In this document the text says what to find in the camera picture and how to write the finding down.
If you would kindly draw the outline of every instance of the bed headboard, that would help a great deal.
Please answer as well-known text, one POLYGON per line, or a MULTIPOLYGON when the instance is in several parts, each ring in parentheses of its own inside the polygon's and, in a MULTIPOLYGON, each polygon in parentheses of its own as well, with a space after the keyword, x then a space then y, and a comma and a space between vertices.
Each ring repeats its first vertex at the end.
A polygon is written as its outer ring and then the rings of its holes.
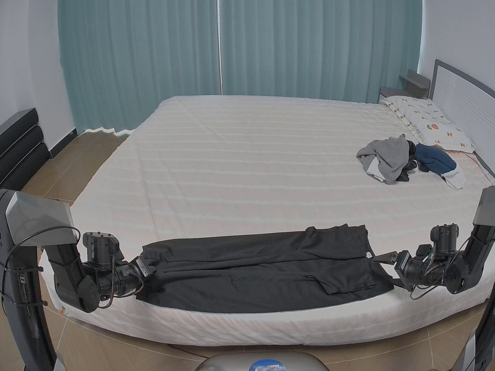
POLYGON ((481 164, 495 172, 495 90, 435 60, 430 99, 469 136, 481 164))

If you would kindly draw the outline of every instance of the blue round sticker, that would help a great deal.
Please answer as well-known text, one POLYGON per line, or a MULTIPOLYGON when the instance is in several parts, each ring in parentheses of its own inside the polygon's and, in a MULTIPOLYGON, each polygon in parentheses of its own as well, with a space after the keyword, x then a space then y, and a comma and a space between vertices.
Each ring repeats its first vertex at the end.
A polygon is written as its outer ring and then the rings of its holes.
POLYGON ((255 362, 249 371, 287 371, 285 366, 276 360, 259 360, 255 362))

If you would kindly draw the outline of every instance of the bed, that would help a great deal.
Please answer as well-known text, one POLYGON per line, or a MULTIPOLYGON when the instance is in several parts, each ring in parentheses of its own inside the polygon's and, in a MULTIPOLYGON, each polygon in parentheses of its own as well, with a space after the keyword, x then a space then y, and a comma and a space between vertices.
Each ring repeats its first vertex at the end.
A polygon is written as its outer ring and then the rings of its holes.
MULTIPOLYGON (((486 90, 445 66, 439 70, 439 64, 433 98, 441 108, 457 117, 457 110, 466 108, 460 92, 470 101, 485 101, 486 90)), ((495 94, 489 96, 482 108, 475 102, 469 107, 495 116, 495 94)), ((113 233, 128 260, 158 240, 345 223, 365 224, 376 254, 413 252, 429 243, 432 226, 452 222, 459 225, 460 245, 472 229, 481 191, 492 180, 486 168, 495 161, 486 141, 495 138, 495 126, 483 127, 485 138, 477 139, 469 119, 459 116, 453 120, 472 136, 485 168, 474 156, 451 153, 466 176, 465 187, 455 191, 439 176, 421 172, 394 185, 364 173, 356 152, 369 141, 401 133, 414 139, 387 106, 265 96, 173 97, 96 172, 71 207, 74 224, 82 232, 113 233)), ((85 261, 81 243, 79 251, 85 261)), ((133 297, 86 314, 60 302, 45 254, 40 264, 53 303, 65 306, 67 315, 153 341, 221 346, 335 345, 413 331, 483 302, 492 288, 494 261, 492 252, 480 283, 456 296, 438 288, 412 301, 407 291, 395 288, 364 301, 270 314, 188 312, 133 297)))

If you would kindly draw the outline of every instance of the tile floor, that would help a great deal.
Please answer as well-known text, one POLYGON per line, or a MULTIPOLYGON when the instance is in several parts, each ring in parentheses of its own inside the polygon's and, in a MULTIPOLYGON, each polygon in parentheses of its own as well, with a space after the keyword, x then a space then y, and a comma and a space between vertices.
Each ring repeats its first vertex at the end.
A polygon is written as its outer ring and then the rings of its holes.
MULTIPOLYGON (((126 137, 105 132, 82 134, 56 158, 43 165, 23 191, 65 200, 72 205, 96 170, 126 137)), ((311 353, 331 371, 396 371, 398 368, 402 371, 427 371, 432 367, 445 371, 454 363, 485 307, 485 304, 475 306, 399 337, 353 345, 172 348, 66 318, 50 301, 43 279, 40 282, 43 299, 49 302, 45 314, 52 341, 62 353, 68 371, 194 371, 202 361, 200 356, 273 349, 311 353)), ((7 321, 0 312, 0 371, 20 371, 22 367, 7 321)), ((495 371, 495 362, 489 370, 495 371)))

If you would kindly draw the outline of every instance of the curtain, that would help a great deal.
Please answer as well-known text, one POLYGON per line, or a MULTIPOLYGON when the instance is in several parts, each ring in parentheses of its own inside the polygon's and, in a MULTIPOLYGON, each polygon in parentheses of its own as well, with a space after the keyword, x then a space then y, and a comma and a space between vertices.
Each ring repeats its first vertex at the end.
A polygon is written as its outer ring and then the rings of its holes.
POLYGON ((78 133, 134 129, 174 95, 220 94, 217 0, 59 0, 78 133))
POLYGON ((422 0, 220 0, 223 93, 376 103, 421 24, 422 0))

